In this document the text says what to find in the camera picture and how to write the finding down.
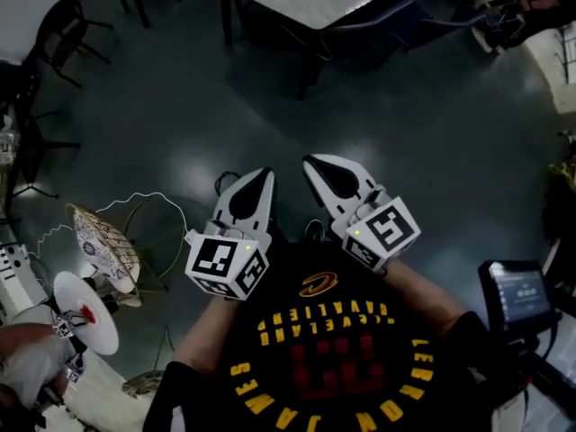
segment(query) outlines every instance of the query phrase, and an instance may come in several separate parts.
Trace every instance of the white robotic device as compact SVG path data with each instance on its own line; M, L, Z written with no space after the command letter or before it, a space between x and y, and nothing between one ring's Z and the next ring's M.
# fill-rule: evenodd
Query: white robotic device
M118 330L110 312L88 283L70 272L60 272L54 279L51 304L52 310L57 311L53 328L59 338L74 336L97 354L116 353L120 344ZM77 383L85 367L83 351L80 351L68 360L64 374L72 383Z
M218 199L203 234L186 235L186 274L206 293L244 301L269 266L266 251L275 176L260 168L241 177Z
M392 199L358 163L333 155L304 157L304 174L332 218L342 248L377 272L420 235L400 197Z
M400 197L391 199L358 163L310 155L304 174L330 218L342 248L378 271L405 250L420 229ZM261 168L241 177L219 198L203 233L191 230L186 274L206 293L245 300L266 272L275 176Z

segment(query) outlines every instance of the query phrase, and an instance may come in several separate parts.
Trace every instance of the person's right hand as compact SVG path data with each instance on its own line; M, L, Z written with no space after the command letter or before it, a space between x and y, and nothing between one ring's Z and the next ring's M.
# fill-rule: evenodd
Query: person's right hand
M527 0L520 0L520 8L522 8L523 12L530 11L532 9L530 2Z

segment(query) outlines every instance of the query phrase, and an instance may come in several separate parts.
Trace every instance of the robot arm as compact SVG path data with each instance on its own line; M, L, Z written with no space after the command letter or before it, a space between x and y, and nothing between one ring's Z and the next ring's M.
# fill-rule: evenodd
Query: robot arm
M392 199L358 163L310 155L304 158L304 174L342 248L372 270L420 234L401 198ZM242 301L252 293L269 266L274 188L270 168L244 175L220 196L203 233L186 235L191 250L185 272L203 291Z
M315 154L304 157L303 169L342 248L374 272L420 235L402 199L392 199L355 161Z
M267 232L275 175L260 168L244 175L219 198L203 233L186 235L186 274L206 293L244 301L269 266Z

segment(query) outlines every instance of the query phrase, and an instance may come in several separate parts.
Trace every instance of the forearm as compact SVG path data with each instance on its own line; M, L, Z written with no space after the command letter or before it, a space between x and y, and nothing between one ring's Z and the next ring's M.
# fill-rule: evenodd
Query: forearm
M10 356L20 347L54 335L54 328L51 325L41 323L20 323L0 328L0 356Z
M443 336L464 315L464 308L447 292L398 259L386 265L384 281L394 288L412 311Z
M68 387L68 378L63 372L58 373L58 375L52 380L52 388L54 392L60 397L64 397L64 392Z
M200 374L213 374L239 305L240 301L212 298L175 351L174 360L191 366Z
M558 0L520 0L522 11L549 10L560 6Z

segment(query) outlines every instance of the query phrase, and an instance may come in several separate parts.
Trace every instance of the black cable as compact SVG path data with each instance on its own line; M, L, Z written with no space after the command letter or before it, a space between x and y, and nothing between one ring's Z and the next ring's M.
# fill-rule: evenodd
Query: black cable
M238 173L235 173L233 171L224 171L224 173L222 173L220 175L220 177L218 179L216 179L216 181L214 182L214 190L216 191L216 194L220 197L221 196L221 186L222 186L222 180L226 177L226 176L235 176L237 179L240 179L240 175Z

